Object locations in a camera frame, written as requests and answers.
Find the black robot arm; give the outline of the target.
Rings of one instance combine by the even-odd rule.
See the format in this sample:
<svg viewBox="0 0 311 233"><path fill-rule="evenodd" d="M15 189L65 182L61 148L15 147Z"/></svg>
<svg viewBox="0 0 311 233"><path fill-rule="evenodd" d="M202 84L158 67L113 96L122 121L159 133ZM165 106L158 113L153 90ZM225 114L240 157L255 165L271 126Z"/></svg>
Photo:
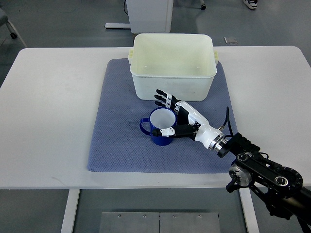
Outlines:
<svg viewBox="0 0 311 233"><path fill-rule="evenodd" d="M240 133L230 131L214 150L220 158L228 153L235 156L228 170L229 193L249 188L265 203L271 216L286 220L296 216L302 231L311 231L311 192L303 186L299 172L270 160L268 154Z"/></svg>

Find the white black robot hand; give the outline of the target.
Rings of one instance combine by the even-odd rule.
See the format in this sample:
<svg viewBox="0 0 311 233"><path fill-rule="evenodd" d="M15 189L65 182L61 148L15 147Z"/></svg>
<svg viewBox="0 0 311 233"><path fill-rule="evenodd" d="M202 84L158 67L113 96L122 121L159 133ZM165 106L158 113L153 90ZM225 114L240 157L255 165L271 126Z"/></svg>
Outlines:
<svg viewBox="0 0 311 233"><path fill-rule="evenodd" d="M177 117L177 125L167 129L153 131L154 136L170 138L189 137L201 142L205 148L219 152L227 142L221 130L210 126L209 121L189 103L157 89L155 104L173 110Z"/></svg>

